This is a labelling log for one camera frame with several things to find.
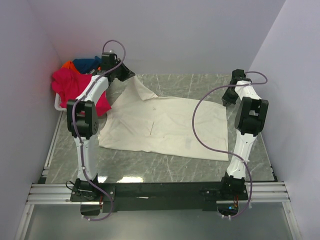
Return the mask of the white t shirt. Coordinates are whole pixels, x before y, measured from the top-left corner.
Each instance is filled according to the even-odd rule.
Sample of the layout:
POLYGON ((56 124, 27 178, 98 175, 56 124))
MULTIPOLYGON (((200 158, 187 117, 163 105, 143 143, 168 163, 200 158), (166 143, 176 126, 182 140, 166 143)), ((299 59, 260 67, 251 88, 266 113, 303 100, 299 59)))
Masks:
POLYGON ((135 76, 107 112, 98 144, 113 150, 227 162, 226 108, 211 101, 157 96, 135 76))

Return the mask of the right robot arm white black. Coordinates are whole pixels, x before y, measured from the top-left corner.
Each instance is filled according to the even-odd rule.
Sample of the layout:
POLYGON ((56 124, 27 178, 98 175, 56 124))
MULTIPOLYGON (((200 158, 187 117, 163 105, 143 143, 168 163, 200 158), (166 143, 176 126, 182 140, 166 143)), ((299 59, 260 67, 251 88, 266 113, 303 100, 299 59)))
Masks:
POLYGON ((221 98, 223 106, 234 105, 238 99, 240 105, 234 120, 236 142, 232 158, 219 187, 221 197, 226 200, 245 192, 246 164, 253 144, 265 126, 269 108, 269 101, 256 93, 243 69, 232 71, 229 84, 221 98))

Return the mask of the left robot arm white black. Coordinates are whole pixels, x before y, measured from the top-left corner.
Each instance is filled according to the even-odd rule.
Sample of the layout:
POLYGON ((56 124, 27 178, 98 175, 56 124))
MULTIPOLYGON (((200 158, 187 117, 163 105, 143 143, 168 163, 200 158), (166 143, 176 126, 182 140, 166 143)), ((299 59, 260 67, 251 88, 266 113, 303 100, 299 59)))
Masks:
POLYGON ((93 157, 93 142, 99 129, 97 103, 110 84, 118 79, 126 81, 135 76, 109 51, 101 55, 100 70, 90 77, 88 85, 75 99, 67 101, 67 128, 74 138, 77 150, 78 174, 73 192, 82 192, 88 201, 96 200, 103 189, 98 183, 98 172, 93 157))

